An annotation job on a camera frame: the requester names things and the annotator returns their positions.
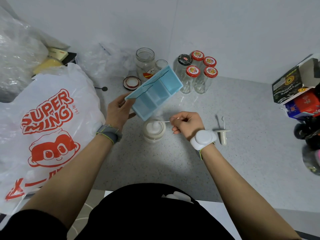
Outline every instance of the person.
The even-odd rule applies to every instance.
[[[108,105],[106,124],[122,131],[134,99],[119,96]],[[180,112],[170,118],[173,134],[182,133],[188,141],[205,129],[198,113]],[[52,177],[14,214],[0,233],[8,239],[13,233],[34,239],[66,239],[94,184],[99,169],[113,146],[103,134],[94,139],[63,169]],[[301,239],[292,227],[251,187],[221,155],[213,143],[201,156],[215,182],[226,209],[242,239]],[[89,216],[79,239],[119,236],[190,236],[234,239],[200,204],[164,197],[174,191],[164,184],[134,184],[106,196]]]

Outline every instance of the hand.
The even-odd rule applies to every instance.
[[[126,121],[136,115],[135,113],[129,114],[132,105],[136,101],[135,98],[125,101],[125,97],[129,94],[130,93],[126,93],[117,97],[108,105],[106,111],[106,125],[111,125],[119,129],[120,132],[122,132]]]
[[[173,125],[173,133],[182,133],[188,141],[190,141],[198,131],[205,129],[200,115],[195,112],[182,111],[173,115],[170,118],[170,122]]]

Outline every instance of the forearm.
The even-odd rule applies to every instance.
[[[213,144],[203,148],[201,155],[243,239],[300,239]]]
[[[103,135],[94,139],[52,177],[22,208],[44,211],[68,229],[78,216],[112,142]]]

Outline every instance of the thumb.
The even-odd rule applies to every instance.
[[[132,108],[132,105],[134,104],[134,102],[136,101],[135,98],[129,98],[124,105],[122,106],[123,108],[130,110]]]
[[[171,122],[172,125],[174,125],[174,126],[176,126],[178,128],[181,126],[182,123],[184,123],[182,120],[176,119],[176,118],[172,118],[170,120],[170,122]]]

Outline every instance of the black shirt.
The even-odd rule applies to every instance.
[[[102,199],[91,211],[87,225],[75,239],[186,236],[234,240],[193,198],[192,204],[162,197],[174,191],[184,193],[165,184],[122,187]],[[39,210],[23,210],[10,218],[0,232],[0,238],[15,238],[21,234],[33,239],[66,239],[67,232],[67,228],[54,216]]]

